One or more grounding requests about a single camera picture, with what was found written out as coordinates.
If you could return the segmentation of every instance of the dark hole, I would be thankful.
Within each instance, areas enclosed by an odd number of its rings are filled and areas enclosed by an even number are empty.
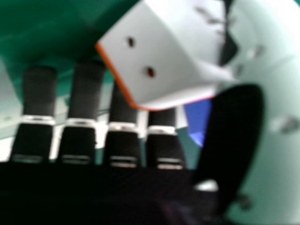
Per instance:
[[[135,46],[135,40],[132,37],[127,38],[128,46],[133,48]]]
[[[151,77],[151,78],[155,77],[155,71],[154,71],[153,68],[147,67],[147,68],[146,68],[146,71],[147,71],[148,77]]]

